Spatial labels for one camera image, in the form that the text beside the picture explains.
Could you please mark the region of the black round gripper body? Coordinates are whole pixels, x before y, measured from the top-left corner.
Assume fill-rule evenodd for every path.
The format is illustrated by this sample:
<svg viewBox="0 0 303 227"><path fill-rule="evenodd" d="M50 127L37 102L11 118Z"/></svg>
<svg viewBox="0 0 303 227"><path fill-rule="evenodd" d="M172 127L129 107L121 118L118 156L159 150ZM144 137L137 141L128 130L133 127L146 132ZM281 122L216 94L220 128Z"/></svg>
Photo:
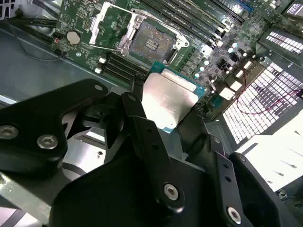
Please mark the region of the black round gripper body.
<svg viewBox="0 0 303 227"><path fill-rule="evenodd" d="M152 196L137 157L121 157L72 181L51 209L53 227L222 227L206 173L179 160L172 164L185 208L167 217Z"/></svg>

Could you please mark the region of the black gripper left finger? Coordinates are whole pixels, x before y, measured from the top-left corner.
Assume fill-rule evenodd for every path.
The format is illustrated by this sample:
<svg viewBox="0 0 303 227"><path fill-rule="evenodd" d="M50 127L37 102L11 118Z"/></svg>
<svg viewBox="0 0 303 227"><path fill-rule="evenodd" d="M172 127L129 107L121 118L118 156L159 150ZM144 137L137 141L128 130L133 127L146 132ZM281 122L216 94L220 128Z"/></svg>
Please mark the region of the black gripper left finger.
<svg viewBox="0 0 303 227"><path fill-rule="evenodd" d="M141 102L133 93L109 93L93 79L1 109L1 170L32 177L52 176L67 152L67 138L78 115L105 127L107 144L117 151L113 160L128 153L137 157L152 196L164 213L183 211L182 187L156 125L146 118Z"/></svg>

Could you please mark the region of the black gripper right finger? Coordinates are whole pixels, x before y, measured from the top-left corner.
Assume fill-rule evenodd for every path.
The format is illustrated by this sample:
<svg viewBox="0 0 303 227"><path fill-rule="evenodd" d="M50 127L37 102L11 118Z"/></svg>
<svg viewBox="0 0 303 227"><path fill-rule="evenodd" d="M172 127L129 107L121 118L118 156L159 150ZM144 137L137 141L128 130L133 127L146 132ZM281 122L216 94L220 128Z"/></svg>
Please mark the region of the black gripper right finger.
<svg viewBox="0 0 303 227"><path fill-rule="evenodd" d="M244 155L226 154L198 111L177 126L186 161L205 172L203 223L208 227L298 227L296 218Z"/></svg>

